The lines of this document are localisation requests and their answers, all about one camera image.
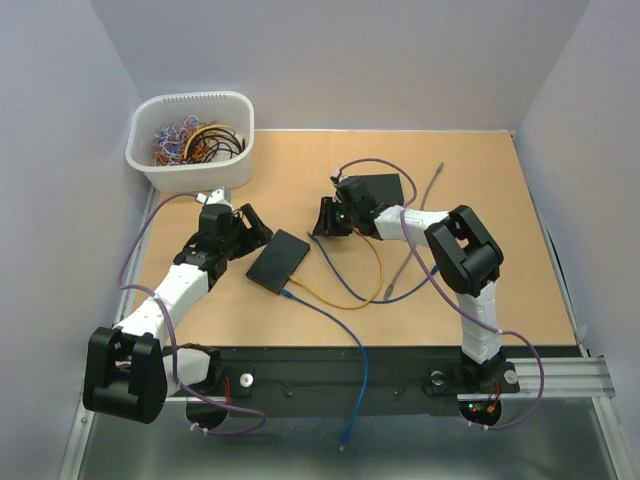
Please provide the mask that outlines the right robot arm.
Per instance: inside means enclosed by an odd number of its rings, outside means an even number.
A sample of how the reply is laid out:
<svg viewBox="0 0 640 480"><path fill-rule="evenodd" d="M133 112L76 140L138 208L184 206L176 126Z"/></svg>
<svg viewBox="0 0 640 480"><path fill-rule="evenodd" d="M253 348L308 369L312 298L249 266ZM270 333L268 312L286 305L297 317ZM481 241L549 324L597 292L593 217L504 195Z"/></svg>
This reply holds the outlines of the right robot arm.
<svg viewBox="0 0 640 480"><path fill-rule="evenodd" d="M461 316L460 378L472 390L491 384L506 361L496 314L496 286L504 255L474 211L425 212L380 202L362 176L331 178L335 194L321 199L316 236L354 231L376 240L405 241L431 250Z"/></svg>

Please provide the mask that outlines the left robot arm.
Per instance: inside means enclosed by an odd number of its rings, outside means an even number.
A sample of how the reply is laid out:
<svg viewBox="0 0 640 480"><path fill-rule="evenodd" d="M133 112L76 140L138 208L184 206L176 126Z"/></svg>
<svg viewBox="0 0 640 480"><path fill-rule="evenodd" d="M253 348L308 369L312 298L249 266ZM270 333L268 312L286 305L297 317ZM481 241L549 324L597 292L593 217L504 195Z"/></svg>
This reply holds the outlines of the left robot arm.
<svg viewBox="0 0 640 480"><path fill-rule="evenodd" d="M154 421L165 400L192 386L202 394L229 388L214 347L178 346L175 328L215 286L229 261L265 246L271 230L250 204L206 202L198 229L176 255L143 303L112 328L90 336L83 388L86 409L143 424Z"/></svg>

